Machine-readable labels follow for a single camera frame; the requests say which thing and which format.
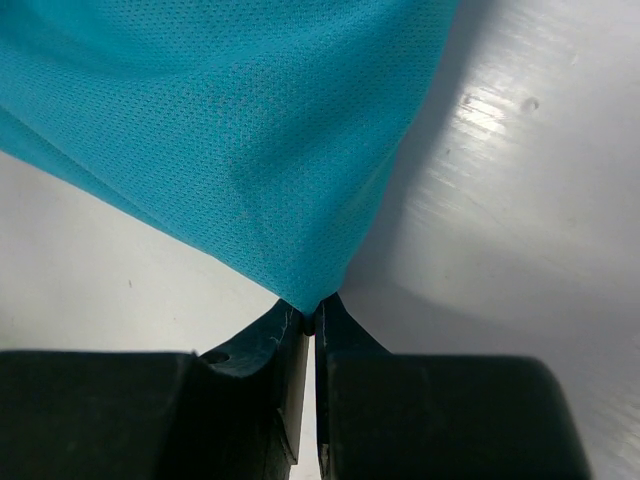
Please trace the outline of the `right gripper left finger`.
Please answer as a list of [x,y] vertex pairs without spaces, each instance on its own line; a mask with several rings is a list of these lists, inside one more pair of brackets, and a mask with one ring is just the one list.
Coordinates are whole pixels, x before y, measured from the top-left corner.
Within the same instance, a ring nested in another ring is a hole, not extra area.
[[204,353],[5,351],[5,479],[285,479],[308,340],[285,302]]

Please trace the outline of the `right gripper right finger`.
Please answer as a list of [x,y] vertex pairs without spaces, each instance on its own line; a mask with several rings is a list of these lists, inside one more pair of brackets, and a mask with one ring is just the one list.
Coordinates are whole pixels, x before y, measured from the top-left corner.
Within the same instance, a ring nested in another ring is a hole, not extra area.
[[521,356],[394,354],[338,296],[316,309],[325,479],[588,479],[559,382]]

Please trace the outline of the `teal t shirt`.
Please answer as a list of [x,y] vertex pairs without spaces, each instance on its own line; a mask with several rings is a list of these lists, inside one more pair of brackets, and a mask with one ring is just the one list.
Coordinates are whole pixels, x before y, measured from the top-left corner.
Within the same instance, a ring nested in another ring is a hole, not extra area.
[[453,1],[5,1],[1,148],[301,312],[336,292]]

